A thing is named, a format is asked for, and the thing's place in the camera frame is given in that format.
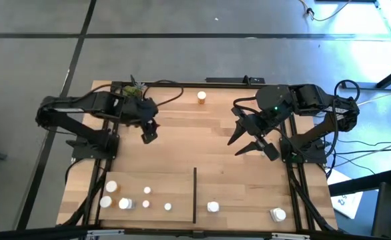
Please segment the black floor stripe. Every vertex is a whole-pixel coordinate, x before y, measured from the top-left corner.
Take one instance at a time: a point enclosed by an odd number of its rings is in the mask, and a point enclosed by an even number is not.
[[[72,39],[80,33],[0,33],[0,39]]]
[[[354,41],[391,41],[391,34],[323,34],[323,33],[0,33],[0,39],[318,39]]]
[[[389,34],[302,34],[302,33],[88,33],[86,39],[319,39],[391,41]]]
[[[89,28],[91,16],[93,15],[93,10],[95,9],[96,0],[91,0],[89,9],[87,10],[87,15],[81,29],[81,35],[87,33],[87,29]],[[65,97],[69,92],[69,88],[71,87],[71,82],[74,76],[75,68],[77,67],[77,62],[81,53],[81,49],[83,48],[84,38],[79,38],[77,45],[75,46],[74,54],[71,59],[71,63],[69,64],[68,74],[65,79],[65,82],[62,87],[62,91],[60,96]],[[37,168],[35,170],[34,177],[32,178],[31,186],[28,190],[28,194],[25,198],[25,203],[22,208],[21,216],[19,217],[19,221],[17,223],[17,230],[24,230],[27,228],[29,218],[31,216],[31,212],[33,210],[34,202],[37,197],[38,189],[41,184],[41,180],[43,179],[44,170],[47,165],[47,160],[49,159],[50,150],[53,145],[53,140],[55,138],[54,132],[48,132],[45,138],[45,142],[40,149],[39,157],[37,158]]]

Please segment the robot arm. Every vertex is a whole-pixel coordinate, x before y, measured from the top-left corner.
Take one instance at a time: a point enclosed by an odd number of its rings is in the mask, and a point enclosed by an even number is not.
[[[238,105],[240,101],[256,100],[260,112]],[[252,111],[247,115],[243,110]],[[267,143],[264,137],[276,129],[292,113],[301,116],[315,116],[319,112],[326,112],[324,121],[305,134],[290,138],[291,147],[301,150],[309,149],[312,143],[319,141],[323,136],[335,131],[350,131],[357,124],[359,109],[352,97],[343,98],[326,94],[320,87],[313,84],[304,85],[271,85],[263,87],[253,98],[236,99],[232,112],[238,116],[236,130],[228,145],[236,141],[245,132],[255,137],[236,155],[252,150],[263,151],[272,161],[280,154],[272,143]]]
[[[89,113],[100,119],[127,126],[141,127],[145,144],[157,138],[158,113],[154,101],[142,97],[125,96],[107,91],[89,92],[82,97],[46,97],[35,118],[43,128],[62,127],[77,135],[67,143],[74,148],[73,157],[114,158],[117,153],[118,136],[109,129],[94,130],[68,116],[68,113]]]

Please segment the wooden table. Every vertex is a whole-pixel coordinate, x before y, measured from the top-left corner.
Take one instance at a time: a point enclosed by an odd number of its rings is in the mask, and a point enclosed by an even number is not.
[[[92,88],[109,81],[94,81]],[[206,104],[197,103],[198,91],[207,93]],[[141,140],[141,129],[119,127],[119,152],[112,172],[192,173],[197,167],[197,222],[102,220],[103,227],[142,229],[199,229],[214,231],[295,231],[294,215],[286,166],[279,159],[270,161],[252,151],[235,157],[234,153],[252,141],[245,134],[227,146],[234,131],[236,117],[230,111],[232,101],[251,97],[256,89],[185,88],[177,100],[159,107],[155,117],[161,125],[158,138],[148,145]],[[147,96],[159,103],[176,96],[179,88],[151,88]],[[256,107],[256,103],[245,103]],[[103,121],[86,115],[83,123],[101,129]],[[311,129],[311,117],[296,116],[299,133]],[[266,136],[278,149],[280,134]],[[93,160],[82,161],[69,173],[57,223],[69,219],[87,195]],[[310,199],[327,222],[337,228],[334,210],[324,172],[314,164],[305,164]],[[209,213],[206,204],[217,201],[219,213]],[[94,219],[98,200],[94,200]],[[275,223],[269,210],[282,208],[285,221]],[[304,204],[299,199],[302,225],[307,228]]]

